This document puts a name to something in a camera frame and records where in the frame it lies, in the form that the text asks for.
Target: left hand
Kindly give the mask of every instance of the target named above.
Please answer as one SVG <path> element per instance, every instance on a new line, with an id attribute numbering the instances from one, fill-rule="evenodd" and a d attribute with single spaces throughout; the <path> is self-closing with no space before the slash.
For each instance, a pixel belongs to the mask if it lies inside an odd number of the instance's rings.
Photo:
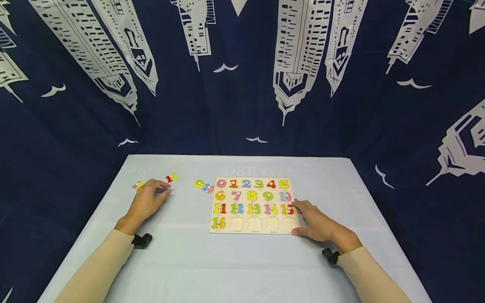
<path id="1" fill-rule="evenodd" d="M 118 220 L 115 229 L 127 235 L 134 235 L 141 224 L 165 202 L 168 195 L 172 192 L 167 190 L 170 186 L 170 184 L 155 179 L 150 179 L 146 182 L 137 190 L 128 213 Z M 161 192 L 164 189 L 164 192 L 155 197 L 156 192 Z"/>

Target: building print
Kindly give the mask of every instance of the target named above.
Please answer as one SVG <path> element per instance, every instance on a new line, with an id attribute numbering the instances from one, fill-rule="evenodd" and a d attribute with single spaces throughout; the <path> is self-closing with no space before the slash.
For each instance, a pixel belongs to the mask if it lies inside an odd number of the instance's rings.
<path id="1" fill-rule="evenodd" d="M 485 0 L 475 0 L 470 10 L 469 34 L 485 26 Z"/>
<path id="2" fill-rule="evenodd" d="M 215 24 L 214 0 L 170 0 L 178 7 L 189 53 L 197 63 L 199 56 L 210 56 L 209 24 Z"/>
<path id="3" fill-rule="evenodd" d="M 232 1 L 232 6 L 234 7 L 234 11 L 239 17 L 239 15 L 241 14 L 241 11 L 246 5 L 247 0 L 231 0 L 231 1 Z"/>
<path id="4" fill-rule="evenodd" d="M 332 0 L 279 0 L 273 87 L 283 126 L 315 83 L 331 9 Z"/>
<path id="5" fill-rule="evenodd" d="M 155 95 L 157 69 L 132 0 L 96 0 L 92 3 L 128 64 Z"/>
<path id="6" fill-rule="evenodd" d="M 389 50 L 389 73 L 397 59 L 408 64 L 421 44 L 424 34 L 436 34 L 453 0 L 405 0 L 409 5 L 396 40 Z"/>
<path id="7" fill-rule="evenodd" d="M 10 36 L 0 27 L 0 48 L 16 48 L 17 45 Z"/>
<path id="8" fill-rule="evenodd" d="M 98 88 L 134 116 L 136 87 L 128 67 L 86 0 L 29 0 Z"/>
<path id="9" fill-rule="evenodd" d="M 10 16 L 10 13 L 7 11 L 7 9 L 4 7 L 5 5 L 10 4 L 9 1 L 7 0 L 0 0 L 0 23 L 2 23 L 6 28 L 8 28 L 11 32 L 14 32 L 14 28 L 10 24 L 10 19 L 8 16 Z"/>
<path id="10" fill-rule="evenodd" d="M 0 23 L 8 28 L 11 32 L 14 32 L 12 25 L 10 24 L 10 13 L 5 9 L 4 5 L 9 4 L 6 0 L 0 0 Z M 24 103 L 22 99 L 14 92 L 10 87 L 10 84 L 18 81 L 27 81 L 29 78 L 25 76 L 18 65 L 7 54 L 6 49 L 16 48 L 17 45 L 11 39 L 8 30 L 5 30 L 0 25 L 0 88 L 5 88 L 11 93 L 18 101 Z"/>
<path id="11" fill-rule="evenodd" d="M 366 6 L 367 0 L 335 0 L 325 60 L 327 80 L 331 87 L 330 97 L 342 81 Z"/>
<path id="12" fill-rule="evenodd" d="M 485 173 L 485 99 L 456 121 L 442 142 L 438 148 L 441 171 L 426 186 L 446 173 Z"/>
<path id="13" fill-rule="evenodd" d="M 10 58 L 3 48 L 0 47 L 0 88 L 4 87 L 11 93 L 18 101 L 24 103 L 20 99 L 9 84 L 26 81 L 29 78 L 18 68 L 17 64 Z"/>

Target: right hand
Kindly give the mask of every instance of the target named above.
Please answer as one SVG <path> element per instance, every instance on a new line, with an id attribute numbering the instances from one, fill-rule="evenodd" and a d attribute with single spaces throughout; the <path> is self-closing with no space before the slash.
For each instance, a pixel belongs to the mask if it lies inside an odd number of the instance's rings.
<path id="1" fill-rule="evenodd" d="M 295 199 L 293 205 L 298 213 L 303 215 L 303 220 L 308 223 L 308 227 L 294 228 L 291 231 L 292 235 L 308 237 L 320 242 L 330 241 L 334 243 L 340 254 L 351 252 L 362 246 L 352 230 L 330 219 L 309 201 Z"/>
<path id="2" fill-rule="evenodd" d="M 150 179 L 136 191 L 128 213 L 118 220 L 114 228 L 127 235 L 134 235 L 142 223 L 153 215 L 170 195 L 170 186 L 160 180 Z"/>

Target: pink number 0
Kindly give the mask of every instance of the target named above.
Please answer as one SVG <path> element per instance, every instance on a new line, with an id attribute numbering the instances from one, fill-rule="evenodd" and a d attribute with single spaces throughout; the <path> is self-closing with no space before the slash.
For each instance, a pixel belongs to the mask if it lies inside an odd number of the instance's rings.
<path id="1" fill-rule="evenodd" d="M 224 187 L 226 187 L 226 184 L 227 184 L 227 183 L 226 183 L 226 181 L 225 181 L 224 179 L 220 179 L 219 181 L 217 181 L 217 186 L 218 186 L 219 188 L 224 188 Z"/>

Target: yellow number 8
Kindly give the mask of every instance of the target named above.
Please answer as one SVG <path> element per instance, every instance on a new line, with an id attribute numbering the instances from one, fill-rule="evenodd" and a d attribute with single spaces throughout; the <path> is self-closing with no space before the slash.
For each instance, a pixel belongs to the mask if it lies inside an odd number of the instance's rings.
<path id="1" fill-rule="evenodd" d="M 258 194 L 255 191 L 248 191 L 247 192 L 247 199 L 249 201 L 256 201 L 258 199 Z"/>

